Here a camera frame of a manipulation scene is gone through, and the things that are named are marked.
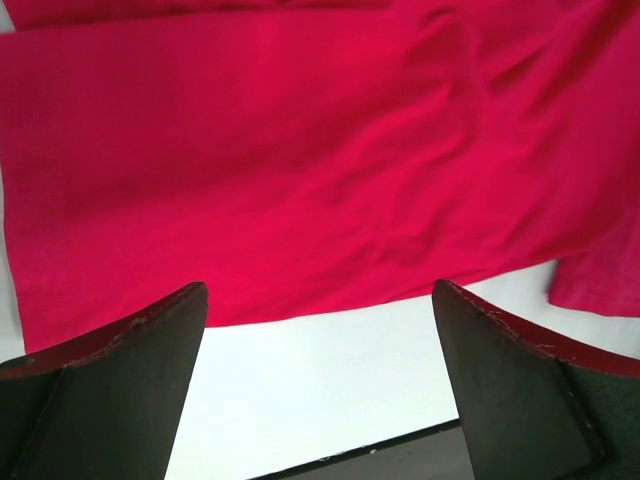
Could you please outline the crimson red t shirt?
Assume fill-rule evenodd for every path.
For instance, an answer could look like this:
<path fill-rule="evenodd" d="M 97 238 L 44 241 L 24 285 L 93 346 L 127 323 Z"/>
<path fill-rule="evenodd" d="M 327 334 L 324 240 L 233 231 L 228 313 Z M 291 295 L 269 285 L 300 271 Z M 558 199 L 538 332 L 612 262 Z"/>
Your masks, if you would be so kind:
<path fill-rule="evenodd" d="M 557 264 L 639 312 L 635 1 L 9 1 L 25 348 L 194 281 L 210 326 Z"/>

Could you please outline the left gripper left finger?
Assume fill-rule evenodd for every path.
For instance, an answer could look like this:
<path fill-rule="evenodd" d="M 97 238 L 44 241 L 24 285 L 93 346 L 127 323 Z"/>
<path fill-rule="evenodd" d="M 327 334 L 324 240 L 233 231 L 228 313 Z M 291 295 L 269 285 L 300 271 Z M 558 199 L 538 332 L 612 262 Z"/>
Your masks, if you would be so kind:
<path fill-rule="evenodd" d="M 206 286 L 190 283 L 3 362 L 2 478 L 164 478 L 207 313 Z"/>

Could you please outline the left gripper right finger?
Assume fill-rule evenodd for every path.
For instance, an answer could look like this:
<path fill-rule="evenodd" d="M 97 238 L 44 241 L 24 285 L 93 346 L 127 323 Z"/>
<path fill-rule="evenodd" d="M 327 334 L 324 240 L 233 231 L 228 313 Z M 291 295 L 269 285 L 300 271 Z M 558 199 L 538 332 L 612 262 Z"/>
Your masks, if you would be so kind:
<path fill-rule="evenodd" d="M 448 280 L 432 303 L 477 479 L 636 479 L 639 362 Z"/>

